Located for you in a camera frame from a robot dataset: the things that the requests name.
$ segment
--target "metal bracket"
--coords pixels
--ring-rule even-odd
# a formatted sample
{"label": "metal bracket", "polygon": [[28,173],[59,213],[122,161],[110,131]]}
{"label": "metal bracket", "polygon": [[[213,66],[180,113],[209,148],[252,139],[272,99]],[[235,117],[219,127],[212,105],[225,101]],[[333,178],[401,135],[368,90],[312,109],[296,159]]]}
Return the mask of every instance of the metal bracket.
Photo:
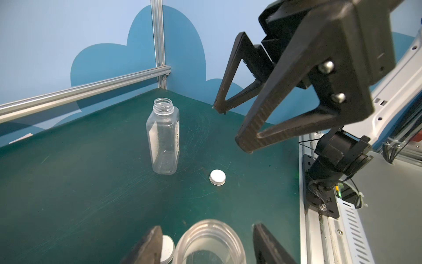
{"label": "metal bracket", "polygon": [[[155,62],[157,67],[165,65],[164,25],[162,0],[151,0],[152,31],[154,33]],[[166,76],[158,76],[158,87],[167,89]]]}

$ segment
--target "cloud mural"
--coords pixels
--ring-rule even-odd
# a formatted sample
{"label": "cloud mural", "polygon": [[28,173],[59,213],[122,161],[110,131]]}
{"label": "cloud mural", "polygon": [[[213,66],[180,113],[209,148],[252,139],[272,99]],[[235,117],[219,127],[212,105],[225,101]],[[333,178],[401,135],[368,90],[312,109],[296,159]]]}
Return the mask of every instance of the cloud mural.
{"label": "cloud mural", "polygon": [[[222,80],[206,80],[205,53],[198,32],[192,22],[174,8],[164,5],[163,17],[166,64],[171,66],[172,71],[167,79],[168,89],[212,105]],[[397,61],[413,39],[411,36],[393,33]],[[226,64],[226,61],[222,62],[221,67],[225,68]],[[151,6],[147,6],[133,20],[126,45],[100,43],[85,48],[73,61],[70,80],[72,86],[77,86],[153,67],[154,36]],[[146,80],[0,124],[0,147],[29,133],[39,133],[154,89],[157,87],[156,82],[155,79]],[[241,90],[239,85],[232,83],[228,97]],[[255,98],[232,111],[246,115],[254,100]],[[318,103],[313,88],[295,88],[275,109],[267,122],[280,123],[312,110]]]}

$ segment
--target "bottle neck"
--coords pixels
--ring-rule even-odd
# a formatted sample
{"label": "bottle neck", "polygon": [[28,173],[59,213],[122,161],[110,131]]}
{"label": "bottle neck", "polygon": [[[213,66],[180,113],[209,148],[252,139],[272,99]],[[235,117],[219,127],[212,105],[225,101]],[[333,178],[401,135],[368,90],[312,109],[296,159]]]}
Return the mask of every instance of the bottle neck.
{"label": "bottle neck", "polygon": [[174,112],[173,102],[167,98],[155,99],[152,109],[154,110],[154,113],[158,115],[168,115]]}

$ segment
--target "black plastic part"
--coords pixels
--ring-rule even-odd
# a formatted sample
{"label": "black plastic part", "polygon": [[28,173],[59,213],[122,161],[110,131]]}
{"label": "black plastic part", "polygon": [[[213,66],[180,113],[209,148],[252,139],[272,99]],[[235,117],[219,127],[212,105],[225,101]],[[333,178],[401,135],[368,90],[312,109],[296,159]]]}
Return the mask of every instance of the black plastic part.
{"label": "black plastic part", "polygon": [[[256,78],[253,83],[241,92],[225,100],[240,61],[246,63],[248,69]],[[214,102],[214,108],[221,114],[257,96],[271,74],[274,66],[261,45],[253,45],[245,32],[240,32],[234,42],[229,62]]]}
{"label": "black plastic part", "polygon": [[120,264],[160,264],[161,250],[161,226],[154,226],[136,243]]}
{"label": "black plastic part", "polygon": [[356,194],[352,188],[347,185],[344,185],[345,188],[341,190],[341,199],[351,204],[356,204],[356,201],[359,199],[359,196]]}
{"label": "black plastic part", "polygon": [[372,156],[366,155],[371,149],[368,142],[367,136],[355,140],[342,127],[333,128],[318,141],[315,153],[330,170],[351,176],[372,160]]}
{"label": "black plastic part", "polygon": [[265,225],[254,225],[253,243],[257,264],[296,264]]}
{"label": "black plastic part", "polygon": [[303,171],[305,172],[305,181],[304,181],[304,190],[306,195],[306,206],[309,208],[311,207],[312,210],[317,211],[325,216],[330,216],[333,217],[335,219],[338,219],[340,217],[340,214],[338,212],[338,207],[337,207],[337,201],[335,199],[335,193],[333,189],[330,190],[324,190],[324,189],[319,189],[319,193],[321,195],[324,196],[324,198],[327,200],[325,202],[325,205],[327,206],[327,210],[323,211],[320,209],[320,205],[323,203],[322,200],[320,198],[318,198],[315,194],[313,194],[310,190],[309,190],[309,181],[312,180],[312,178],[309,177],[308,175],[308,171],[311,168],[312,164],[314,164],[314,159],[309,156],[309,155],[303,155],[302,158],[302,162],[303,162]]}
{"label": "black plastic part", "polygon": [[[259,17],[267,34],[262,45],[269,58],[253,47],[245,33],[239,34],[214,103],[218,112],[225,113],[258,94],[236,136],[238,145],[252,152],[294,136],[359,122],[372,114],[368,87],[395,66],[389,5],[384,0],[270,4]],[[256,83],[225,101],[241,58],[247,60]],[[334,63],[328,74],[318,70],[326,60]],[[275,67],[268,75],[271,62]],[[310,84],[320,101],[316,109],[260,132],[295,86],[305,89]],[[334,102],[331,95],[337,93],[345,94],[346,100]]]}

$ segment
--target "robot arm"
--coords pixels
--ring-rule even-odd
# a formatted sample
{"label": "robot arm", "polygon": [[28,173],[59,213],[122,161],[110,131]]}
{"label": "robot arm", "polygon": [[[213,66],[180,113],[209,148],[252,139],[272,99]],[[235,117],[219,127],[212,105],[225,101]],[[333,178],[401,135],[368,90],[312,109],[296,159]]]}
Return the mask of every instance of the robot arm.
{"label": "robot arm", "polygon": [[[395,66],[389,13],[399,1],[388,3],[280,0],[270,4],[259,17],[267,34],[263,47],[253,46],[245,33],[238,35],[214,103],[219,113],[225,113],[257,95],[236,136],[238,145],[252,152],[372,114],[368,87]],[[256,80],[226,101],[241,59]],[[316,109],[259,132],[295,86],[306,89],[311,84],[320,101]]]}

